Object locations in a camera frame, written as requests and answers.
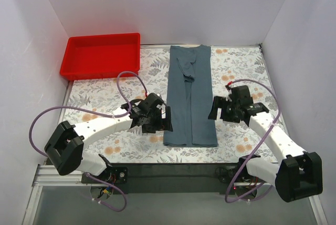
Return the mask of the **blue-grey t-shirt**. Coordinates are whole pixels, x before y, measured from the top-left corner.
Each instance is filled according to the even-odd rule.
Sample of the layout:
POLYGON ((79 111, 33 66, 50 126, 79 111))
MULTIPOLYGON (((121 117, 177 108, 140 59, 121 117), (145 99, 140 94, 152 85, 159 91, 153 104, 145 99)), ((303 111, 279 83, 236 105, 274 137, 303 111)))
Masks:
POLYGON ((171 46, 167 86, 173 131, 164 133, 171 147, 217 147, 212 109, 211 47, 171 46))

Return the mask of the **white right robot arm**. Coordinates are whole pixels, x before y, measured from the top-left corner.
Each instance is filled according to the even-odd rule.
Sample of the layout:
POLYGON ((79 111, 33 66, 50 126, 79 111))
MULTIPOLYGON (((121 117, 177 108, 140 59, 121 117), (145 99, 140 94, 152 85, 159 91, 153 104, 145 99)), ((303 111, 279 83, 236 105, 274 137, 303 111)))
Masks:
POLYGON ((275 187, 280 198, 292 202, 323 192, 322 159, 316 152, 307 152, 276 125, 269 109, 253 101, 248 86, 226 85, 227 97, 215 96, 208 118, 225 122, 244 122, 261 137, 278 163, 266 161, 253 150, 241 157, 229 186, 237 179, 255 178, 275 187))

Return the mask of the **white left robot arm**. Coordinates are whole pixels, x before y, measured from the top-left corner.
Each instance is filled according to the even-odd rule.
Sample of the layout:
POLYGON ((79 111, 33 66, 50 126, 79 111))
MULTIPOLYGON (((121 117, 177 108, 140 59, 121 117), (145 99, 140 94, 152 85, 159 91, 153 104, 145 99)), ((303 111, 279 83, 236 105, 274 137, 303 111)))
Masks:
POLYGON ((172 131, 171 108, 155 93, 144 100, 134 99, 117 108, 110 117, 70 124, 61 122, 44 147, 47 157, 61 176, 75 170, 99 176, 111 163, 103 155, 93 155, 86 149, 116 132, 140 126, 142 133, 172 131))

